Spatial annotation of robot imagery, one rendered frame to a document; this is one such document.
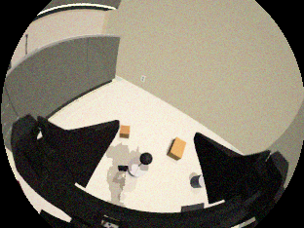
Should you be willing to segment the brown cube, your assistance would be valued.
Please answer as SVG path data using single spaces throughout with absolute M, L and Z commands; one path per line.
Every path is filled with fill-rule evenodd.
M 129 138 L 130 136 L 130 127 L 131 126 L 125 126 L 125 125 L 121 125 L 120 126 L 120 137 L 127 137 Z

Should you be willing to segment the glass french press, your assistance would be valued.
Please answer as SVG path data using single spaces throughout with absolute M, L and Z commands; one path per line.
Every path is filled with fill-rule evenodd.
M 118 166 L 118 170 L 125 171 L 128 177 L 137 179 L 140 176 L 145 176 L 149 170 L 149 164 L 152 162 L 151 153 L 141 153 L 140 157 L 133 157 L 129 160 L 129 165 Z

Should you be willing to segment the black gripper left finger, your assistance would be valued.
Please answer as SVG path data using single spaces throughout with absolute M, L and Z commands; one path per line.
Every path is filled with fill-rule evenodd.
M 120 130 L 118 119 L 71 130 L 64 130 L 43 117 L 38 117 L 38 123 L 40 133 L 56 147 L 77 184 L 85 188 Z

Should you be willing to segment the black flat bar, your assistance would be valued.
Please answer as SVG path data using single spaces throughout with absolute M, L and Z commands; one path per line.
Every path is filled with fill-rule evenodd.
M 191 207 L 181 207 L 182 210 L 181 211 L 191 211 L 191 210 L 200 210 L 200 209 L 203 209 L 204 208 L 204 204 L 203 203 L 199 203 L 199 204 L 196 204 L 196 205 L 191 205 Z

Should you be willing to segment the grey cylinder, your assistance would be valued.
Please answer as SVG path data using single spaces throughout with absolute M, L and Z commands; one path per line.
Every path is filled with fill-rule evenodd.
M 190 184 L 192 188 L 206 188 L 206 185 L 204 184 L 203 174 L 198 176 L 192 176 Z

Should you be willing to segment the tan rectangular block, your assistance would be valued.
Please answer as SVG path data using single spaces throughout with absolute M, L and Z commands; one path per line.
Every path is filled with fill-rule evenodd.
M 176 161 L 180 160 L 180 158 L 183 157 L 184 145 L 186 145 L 186 142 L 184 142 L 182 138 L 176 137 L 172 141 L 171 146 L 169 146 L 167 156 L 172 157 L 172 159 Z

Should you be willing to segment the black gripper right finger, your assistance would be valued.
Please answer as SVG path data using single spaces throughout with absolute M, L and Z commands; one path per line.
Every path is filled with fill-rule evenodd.
M 201 133 L 195 133 L 192 140 L 202 169 L 208 204 L 223 201 L 223 195 L 241 183 L 253 166 L 270 156 L 270 150 L 242 156 Z

